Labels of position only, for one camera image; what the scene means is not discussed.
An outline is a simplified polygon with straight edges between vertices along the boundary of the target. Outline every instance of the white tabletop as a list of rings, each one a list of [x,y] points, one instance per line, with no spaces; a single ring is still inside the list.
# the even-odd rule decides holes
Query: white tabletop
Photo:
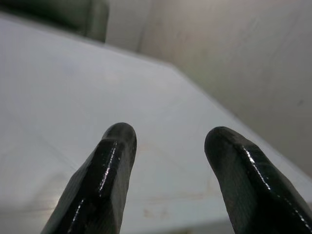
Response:
[[[39,233],[104,131],[138,137],[122,234],[227,223],[204,155],[216,126],[249,138],[312,201],[296,167],[174,67],[0,16],[0,226]]]

